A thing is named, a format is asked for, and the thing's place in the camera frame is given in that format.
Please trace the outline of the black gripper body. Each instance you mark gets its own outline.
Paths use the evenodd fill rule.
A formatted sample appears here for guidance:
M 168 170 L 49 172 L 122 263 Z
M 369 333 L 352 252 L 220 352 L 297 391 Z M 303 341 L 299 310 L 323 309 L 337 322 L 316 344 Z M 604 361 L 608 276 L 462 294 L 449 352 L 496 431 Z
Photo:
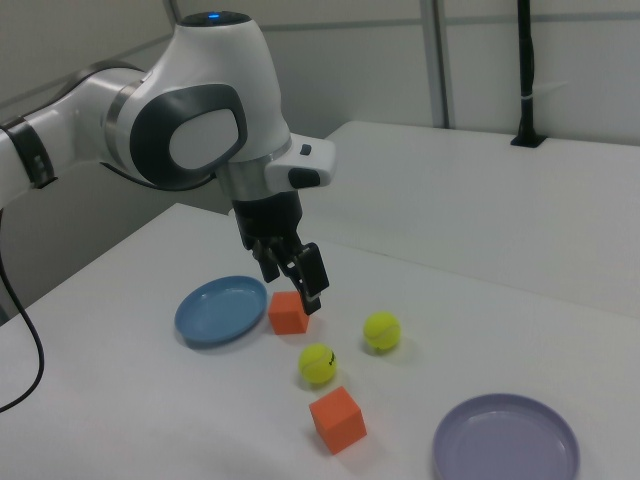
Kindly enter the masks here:
M 301 247 L 297 227 L 303 210 L 299 194 L 283 192 L 259 200 L 233 200 L 232 207 L 243 246 L 254 248 L 258 241 L 267 245 L 281 241 L 286 248 Z

